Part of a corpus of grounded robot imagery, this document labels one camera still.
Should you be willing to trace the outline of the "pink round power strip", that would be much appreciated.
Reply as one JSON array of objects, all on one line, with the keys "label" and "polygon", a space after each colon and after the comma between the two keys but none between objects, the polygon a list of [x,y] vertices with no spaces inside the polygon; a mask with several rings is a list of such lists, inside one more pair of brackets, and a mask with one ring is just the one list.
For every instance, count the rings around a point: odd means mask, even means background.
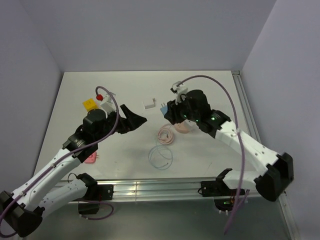
[{"label": "pink round power strip", "polygon": [[178,133],[188,134],[194,130],[196,124],[190,120],[185,120],[181,123],[174,124],[173,127]]}]

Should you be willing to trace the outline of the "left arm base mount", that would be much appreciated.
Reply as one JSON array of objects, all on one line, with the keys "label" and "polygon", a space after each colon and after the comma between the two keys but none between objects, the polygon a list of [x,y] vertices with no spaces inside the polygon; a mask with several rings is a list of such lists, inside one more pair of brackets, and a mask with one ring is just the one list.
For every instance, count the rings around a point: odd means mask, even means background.
[{"label": "left arm base mount", "polygon": [[114,186],[112,184],[96,185],[89,187],[85,195],[81,198],[78,198],[77,210],[78,213],[86,218],[89,215],[96,215],[99,210],[103,209],[103,206],[107,206],[110,209],[110,212],[105,217],[109,217],[114,213],[115,208],[108,201],[113,198],[113,189]]}]

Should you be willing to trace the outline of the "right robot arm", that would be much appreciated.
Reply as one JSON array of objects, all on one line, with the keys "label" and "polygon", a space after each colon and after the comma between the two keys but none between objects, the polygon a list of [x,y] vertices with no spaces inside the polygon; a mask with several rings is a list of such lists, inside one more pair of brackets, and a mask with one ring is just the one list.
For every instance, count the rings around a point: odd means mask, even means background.
[{"label": "right robot arm", "polygon": [[274,202],[294,180],[293,158],[288,153],[277,153],[239,129],[229,116],[212,109],[202,90],[187,88],[173,90],[174,100],[167,102],[164,118],[171,124],[194,122],[212,138],[226,144],[254,167],[254,171],[223,170],[213,186],[204,186],[203,196],[227,196],[237,191],[257,190],[266,200]]}]

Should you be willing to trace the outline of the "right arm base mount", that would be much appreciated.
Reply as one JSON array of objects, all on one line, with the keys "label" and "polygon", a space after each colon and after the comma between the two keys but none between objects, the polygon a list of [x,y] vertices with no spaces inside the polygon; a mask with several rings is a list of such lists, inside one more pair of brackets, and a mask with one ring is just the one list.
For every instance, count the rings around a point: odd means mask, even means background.
[{"label": "right arm base mount", "polygon": [[201,181],[198,194],[204,198],[213,197],[214,205],[220,212],[230,212],[235,203],[237,189],[230,189],[223,181]]}]

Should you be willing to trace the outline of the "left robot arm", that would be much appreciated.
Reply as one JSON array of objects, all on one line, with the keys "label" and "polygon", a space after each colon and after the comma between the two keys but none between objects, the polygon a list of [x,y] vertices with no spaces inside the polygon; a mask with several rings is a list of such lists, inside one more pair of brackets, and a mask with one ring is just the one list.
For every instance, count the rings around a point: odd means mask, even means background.
[{"label": "left robot arm", "polygon": [[99,198],[97,181],[87,173],[54,190],[54,186],[70,171],[98,150],[98,143],[113,133],[134,131],[147,119],[130,111],[124,104],[119,111],[106,113],[93,109],[87,113],[74,134],[62,145],[54,158],[28,182],[13,192],[0,194],[0,219],[6,221],[21,238],[33,233],[50,213],[73,200],[94,201]]}]

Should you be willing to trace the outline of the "blue charger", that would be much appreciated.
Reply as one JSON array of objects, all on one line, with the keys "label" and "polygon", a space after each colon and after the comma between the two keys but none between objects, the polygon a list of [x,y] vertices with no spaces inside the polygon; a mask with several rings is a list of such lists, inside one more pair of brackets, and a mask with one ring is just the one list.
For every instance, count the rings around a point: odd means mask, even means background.
[{"label": "blue charger", "polygon": [[164,116],[168,112],[168,106],[165,103],[162,103],[160,111],[161,111],[162,115]]}]

